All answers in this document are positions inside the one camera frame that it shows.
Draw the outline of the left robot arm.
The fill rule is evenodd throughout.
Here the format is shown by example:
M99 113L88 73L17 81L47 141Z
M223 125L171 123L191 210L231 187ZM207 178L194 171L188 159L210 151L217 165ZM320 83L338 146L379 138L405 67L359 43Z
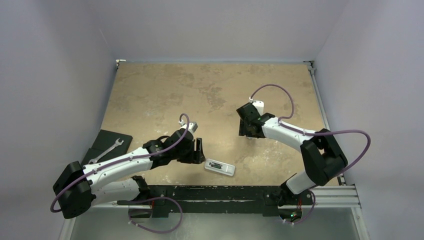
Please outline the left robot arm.
M149 191L136 173L166 166L171 161L201 164L206 161L202 138L185 126L170 136L149 140L136 150L100 163L69 163L54 183L52 213L75 218L90 207L112 201L146 203Z

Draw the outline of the white remote control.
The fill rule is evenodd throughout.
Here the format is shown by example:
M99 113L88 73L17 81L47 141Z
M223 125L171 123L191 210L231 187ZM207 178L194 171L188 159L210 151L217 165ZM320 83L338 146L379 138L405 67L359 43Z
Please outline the white remote control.
M206 159L204 168L206 170L232 177L235 174L236 167L232 164L224 163L214 159Z

